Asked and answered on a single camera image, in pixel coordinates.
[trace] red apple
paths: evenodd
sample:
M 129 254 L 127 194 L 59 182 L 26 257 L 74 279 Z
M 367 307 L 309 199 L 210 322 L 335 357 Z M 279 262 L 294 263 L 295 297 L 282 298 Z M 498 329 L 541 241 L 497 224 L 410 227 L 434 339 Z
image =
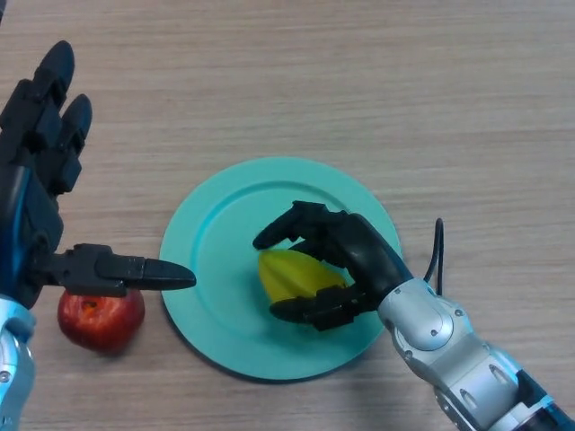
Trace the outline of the red apple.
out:
M 139 290 L 121 298 L 78 296 L 64 292 L 57 322 L 74 344 L 105 355 L 117 355 L 134 338 L 146 308 Z

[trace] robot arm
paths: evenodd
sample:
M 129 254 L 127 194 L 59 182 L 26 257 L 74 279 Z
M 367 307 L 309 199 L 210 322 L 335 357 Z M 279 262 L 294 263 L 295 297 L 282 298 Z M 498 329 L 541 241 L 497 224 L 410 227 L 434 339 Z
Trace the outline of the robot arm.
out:
M 0 19 L 5 1 L 0 0 Z M 72 47 L 61 41 L 33 79 L 21 80 L 0 114 L 0 429 L 18 429 L 35 364 L 28 343 L 31 312 L 44 286 L 73 295 L 124 296 L 128 289 L 194 286 L 187 268 L 158 259 L 120 256 L 100 244 L 56 253 L 64 231 L 58 197 L 71 192 L 92 122 L 85 95 L 59 111 L 74 73 Z
M 328 330 L 377 312 L 398 354 L 433 388 L 458 429 L 575 431 L 575 422 L 508 353 L 479 337 L 464 308 L 435 292 L 428 276 L 414 277 L 361 215 L 295 202 L 253 245 L 262 250 L 299 238 L 293 250 L 346 268 L 355 284 L 274 303 L 278 318 Z

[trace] black cable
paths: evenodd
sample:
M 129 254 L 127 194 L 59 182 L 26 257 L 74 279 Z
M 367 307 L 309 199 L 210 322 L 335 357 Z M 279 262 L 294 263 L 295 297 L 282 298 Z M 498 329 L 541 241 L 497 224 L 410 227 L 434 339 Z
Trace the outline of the black cable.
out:
M 431 280 L 431 276 L 438 265 L 438 282 L 436 286 L 436 293 L 441 296 L 443 294 L 443 220 L 438 218 L 435 222 L 435 238 L 433 240 L 433 252 L 431 253 L 431 262 L 429 263 L 428 271 L 423 278 L 427 283 Z

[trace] wooden table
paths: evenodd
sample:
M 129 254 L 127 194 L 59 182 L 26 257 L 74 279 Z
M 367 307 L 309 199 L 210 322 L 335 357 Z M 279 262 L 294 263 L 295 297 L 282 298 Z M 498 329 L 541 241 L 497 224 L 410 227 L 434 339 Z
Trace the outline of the wooden table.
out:
M 94 121 L 62 248 L 155 257 L 196 185 L 261 155 L 364 182 L 421 274 L 443 217 L 446 295 L 575 416 L 573 20 L 571 0 L 13 0 L 0 100 L 52 44 L 74 46 L 70 94 Z M 454 430 L 387 334 L 329 377 L 255 385 L 183 346 L 159 295 L 129 352 L 99 359 L 60 334 L 60 293 L 34 308 L 22 429 Z

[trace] teal plate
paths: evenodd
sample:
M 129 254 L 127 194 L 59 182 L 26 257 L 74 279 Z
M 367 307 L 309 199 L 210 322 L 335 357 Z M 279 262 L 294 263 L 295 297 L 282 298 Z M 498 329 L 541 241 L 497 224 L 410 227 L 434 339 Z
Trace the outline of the teal plate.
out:
M 394 224 L 380 202 L 330 166 L 291 157 L 261 158 L 227 168 L 199 185 L 175 212 L 160 252 L 160 259 L 194 271 L 198 283 L 162 295 L 180 335 L 233 375 L 265 382 L 314 378 L 360 356 L 384 330 L 374 312 L 324 332 L 270 314 L 252 241 L 294 200 L 362 214 L 401 255 Z

